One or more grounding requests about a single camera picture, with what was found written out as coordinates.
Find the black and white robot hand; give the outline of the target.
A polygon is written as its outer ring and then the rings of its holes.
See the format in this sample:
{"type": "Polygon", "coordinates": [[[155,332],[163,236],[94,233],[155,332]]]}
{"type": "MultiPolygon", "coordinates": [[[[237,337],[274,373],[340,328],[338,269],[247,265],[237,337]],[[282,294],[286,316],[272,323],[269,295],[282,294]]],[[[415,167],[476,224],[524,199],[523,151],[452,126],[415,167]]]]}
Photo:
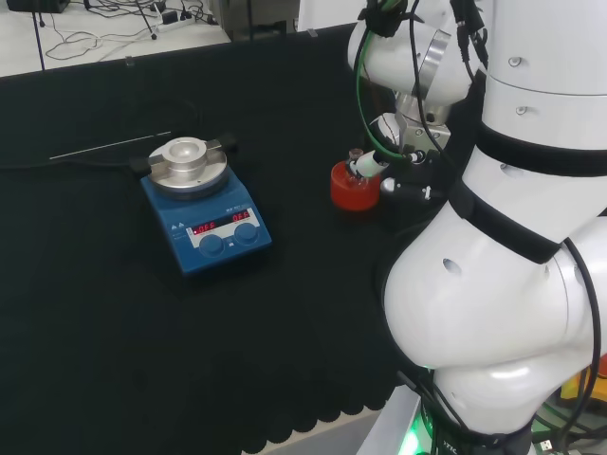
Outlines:
{"type": "Polygon", "coordinates": [[[402,114],[385,113],[371,121],[369,131],[368,147],[346,160],[350,181],[361,186],[376,180],[382,194],[422,204],[447,196],[437,177],[446,163],[440,151],[451,137],[446,125],[424,127],[402,114]]]}

